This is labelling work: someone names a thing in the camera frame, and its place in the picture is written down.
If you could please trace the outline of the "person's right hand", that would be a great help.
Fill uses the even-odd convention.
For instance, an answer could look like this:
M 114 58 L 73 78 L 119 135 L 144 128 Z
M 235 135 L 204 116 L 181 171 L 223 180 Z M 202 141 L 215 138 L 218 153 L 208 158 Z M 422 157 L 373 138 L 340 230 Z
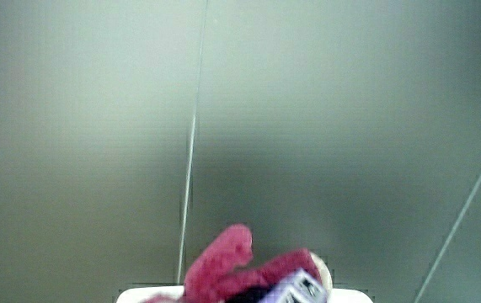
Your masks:
M 331 276 L 324 274 L 315 279 L 299 268 L 277 284 L 251 287 L 225 300 L 226 303 L 324 303 L 333 289 Z

